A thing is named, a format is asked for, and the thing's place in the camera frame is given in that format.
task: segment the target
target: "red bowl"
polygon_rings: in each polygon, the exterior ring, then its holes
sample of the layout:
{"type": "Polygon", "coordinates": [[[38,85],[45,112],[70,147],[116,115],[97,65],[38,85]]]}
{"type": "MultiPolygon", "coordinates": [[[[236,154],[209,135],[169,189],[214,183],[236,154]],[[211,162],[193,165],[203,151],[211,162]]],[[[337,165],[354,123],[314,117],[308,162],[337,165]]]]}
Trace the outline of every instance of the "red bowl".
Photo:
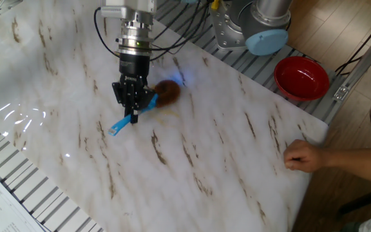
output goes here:
{"type": "Polygon", "coordinates": [[[288,98],[312,101],[324,96],[330,86],[326,71],[305,57],[288,57],[274,70],[277,86],[288,98]]]}

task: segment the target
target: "white marble surface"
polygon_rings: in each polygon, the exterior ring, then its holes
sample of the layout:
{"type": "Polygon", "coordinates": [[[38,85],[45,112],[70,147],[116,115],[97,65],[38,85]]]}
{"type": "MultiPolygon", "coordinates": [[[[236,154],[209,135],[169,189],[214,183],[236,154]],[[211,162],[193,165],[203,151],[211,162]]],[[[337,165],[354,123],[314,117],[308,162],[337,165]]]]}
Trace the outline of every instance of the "white marble surface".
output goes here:
{"type": "Polygon", "coordinates": [[[29,0],[0,18],[0,132],[107,231],[290,231],[309,176],[282,153],[327,125],[187,44],[148,78],[177,80],[180,100],[109,136],[119,66],[96,7],[29,0]]]}

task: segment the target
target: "paper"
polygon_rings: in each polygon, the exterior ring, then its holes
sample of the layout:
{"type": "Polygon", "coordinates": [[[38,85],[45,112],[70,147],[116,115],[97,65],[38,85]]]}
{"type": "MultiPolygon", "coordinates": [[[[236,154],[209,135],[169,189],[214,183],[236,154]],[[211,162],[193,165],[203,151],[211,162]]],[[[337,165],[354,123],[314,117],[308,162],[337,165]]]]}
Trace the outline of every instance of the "paper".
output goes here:
{"type": "Polygon", "coordinates": [[[0,232],[42,232],[33,217],[0,183],[0,232]]]}

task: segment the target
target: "brown object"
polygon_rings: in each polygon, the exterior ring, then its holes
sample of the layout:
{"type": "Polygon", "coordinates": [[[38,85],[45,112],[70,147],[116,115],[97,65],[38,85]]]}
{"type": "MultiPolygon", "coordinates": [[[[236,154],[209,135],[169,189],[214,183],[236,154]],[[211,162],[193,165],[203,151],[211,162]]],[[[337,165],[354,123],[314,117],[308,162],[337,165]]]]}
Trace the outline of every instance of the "brown object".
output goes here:
{"type": "Polygon", "coordinates": [[[157,108],[173,104],[178,100],[181,93],[180,86],[172,80],[159,82],[154,90],[158,94],[157,108]]]}

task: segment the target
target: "blue object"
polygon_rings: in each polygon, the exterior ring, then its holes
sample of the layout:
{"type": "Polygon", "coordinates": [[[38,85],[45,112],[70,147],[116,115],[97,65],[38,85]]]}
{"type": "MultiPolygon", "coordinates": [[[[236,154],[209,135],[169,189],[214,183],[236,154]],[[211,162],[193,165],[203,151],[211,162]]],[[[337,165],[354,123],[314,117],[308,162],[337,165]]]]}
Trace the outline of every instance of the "blue object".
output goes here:
{"type": "Polygon", "coordinates": [[[123,118],[121,121],[114,124],[114,126],[111,127],[111,129],[108,130],[108,134],[112,136],[116,136],[118,132],[125,126],[129,124],[131,121],[131,115],[127,115],[127,117],[123,118]]]}
{"type": "Polygon", "coordinates": [[[254,55],[270,55],[282,49],[289,40],[289,33],[283,29],[273,29],[252,35],[245,45],[254,55]]]}
{"type": "MultiPolygon", "coordinates": [[[[141,113],[145,113],[147,111],[150,111],[150,110],[154,109],[155,106],[157,106],[157,99],[158,99],[158,95],[155,94],[154,97],[152,98],[151,102],[148,104],[147,108],[143,109],[141,111],[141,113]]],[[[121,121],[114,124],[114,126],[112,126],[108,130],[108,134],[112,135],[112,136],[116,136],[117,133],[120,132],[120,130],[122,128],[124,128],[125,126],[127,126],[129,124],[130,121],[131,121],[131,115],[127,115],[127,117],[123,118],[121,121]]]]}

